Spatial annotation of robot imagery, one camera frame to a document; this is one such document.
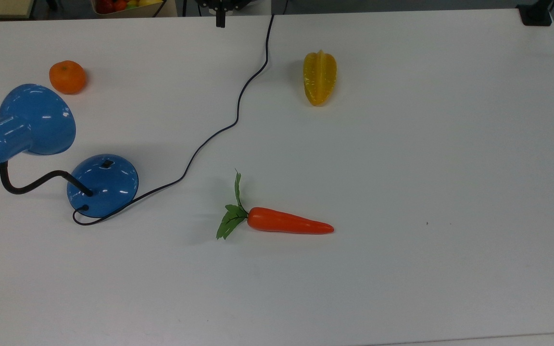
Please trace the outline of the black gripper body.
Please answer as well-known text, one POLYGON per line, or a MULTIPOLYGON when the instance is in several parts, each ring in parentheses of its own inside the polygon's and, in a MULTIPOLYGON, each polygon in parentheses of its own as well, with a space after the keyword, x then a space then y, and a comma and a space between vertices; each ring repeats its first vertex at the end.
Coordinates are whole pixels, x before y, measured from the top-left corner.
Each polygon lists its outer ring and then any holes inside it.
POLYGON ((249 4, 249 0, 196 0, 195 2, 200 7, 213 11, 238 11, 249 4))

